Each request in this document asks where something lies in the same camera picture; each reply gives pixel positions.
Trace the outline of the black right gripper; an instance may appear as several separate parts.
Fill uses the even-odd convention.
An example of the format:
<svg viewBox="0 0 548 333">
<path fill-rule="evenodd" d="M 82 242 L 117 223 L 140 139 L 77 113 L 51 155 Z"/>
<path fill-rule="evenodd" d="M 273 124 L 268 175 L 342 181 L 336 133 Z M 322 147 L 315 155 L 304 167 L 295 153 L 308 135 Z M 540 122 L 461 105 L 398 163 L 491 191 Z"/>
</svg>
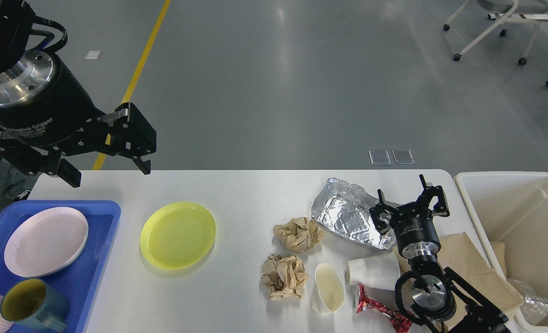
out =
<svg viewBox="0 0 548 333">
<path fill-rule="evenodd" d="M 394 230 L 399 254 L 406 259 L 437 255 L 441 245 L 433 217 L 450 216 L 443 187 L 428 183 L 422 173 L 419 177 L 423 186 L 419 196 L 420 207 L 413 204 L 394 207 L 386 202 L 383 191 L 378 189 L 379 202 L 369 209 L 379 234 Z"/>
</svg>

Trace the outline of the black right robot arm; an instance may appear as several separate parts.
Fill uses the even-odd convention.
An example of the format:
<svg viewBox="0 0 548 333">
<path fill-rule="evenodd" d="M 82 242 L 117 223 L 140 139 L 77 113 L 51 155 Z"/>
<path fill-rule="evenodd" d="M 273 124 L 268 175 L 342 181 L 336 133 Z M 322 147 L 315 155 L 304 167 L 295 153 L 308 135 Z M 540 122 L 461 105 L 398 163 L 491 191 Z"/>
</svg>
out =
<svg viewBox="0 0 548 333">
<path fill-rule="evenodd" d="M 398 253 L 410 269 L 395 283 L 398 310 L 413 324 L 433 333 L 508 333 L 508 316 L 452 268 L 441 267 L 441 243 L 433 219 L 448 217 L 449 206 L 439 185 L 427 183 L 414 202 L 396 206 L 378 190 L 369 209 L 375 229 L 394 232 Z"/>
</svg>

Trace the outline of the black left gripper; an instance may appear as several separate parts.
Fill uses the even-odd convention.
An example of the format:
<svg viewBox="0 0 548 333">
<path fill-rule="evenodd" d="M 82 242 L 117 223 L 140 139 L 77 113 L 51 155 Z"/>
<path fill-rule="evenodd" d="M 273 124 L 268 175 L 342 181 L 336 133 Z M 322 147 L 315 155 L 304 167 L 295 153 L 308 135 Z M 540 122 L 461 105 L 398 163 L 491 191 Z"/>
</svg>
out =
<svg viewBox="0 0 548 333">
<path fill-rule="evenodd" d="M 142 158 L 157 149 L 157 132 L 135 104 L 101 112 L 58 55 L 39 50 L 0 74 L 0 127 L 4 160 L 25 175 L 46 173 L 74 188 L 81 173 L 63 154 L 120 155 L 148 175 L 151 162 Z M 47 154 L 31 147 L 55 143 Z"/>
</svg>

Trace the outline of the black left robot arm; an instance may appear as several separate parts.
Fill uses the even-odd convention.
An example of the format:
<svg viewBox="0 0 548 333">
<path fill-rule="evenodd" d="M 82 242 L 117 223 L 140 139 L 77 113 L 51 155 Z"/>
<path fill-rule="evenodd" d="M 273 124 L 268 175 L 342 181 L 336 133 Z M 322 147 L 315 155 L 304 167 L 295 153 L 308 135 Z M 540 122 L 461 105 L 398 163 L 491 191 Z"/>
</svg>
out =
<svg viewBox="0 0 548 333">
<path fill-rule="evenodd" d="M 0 0 L 0 156 L 25 175 L 47 173 L 79 187 L 67 156 L 120 155 L 144 173 L 157 133 L 133 103 L 100 111 L 57 55 L 65 28 L 24 0 Z"/>
</svg>

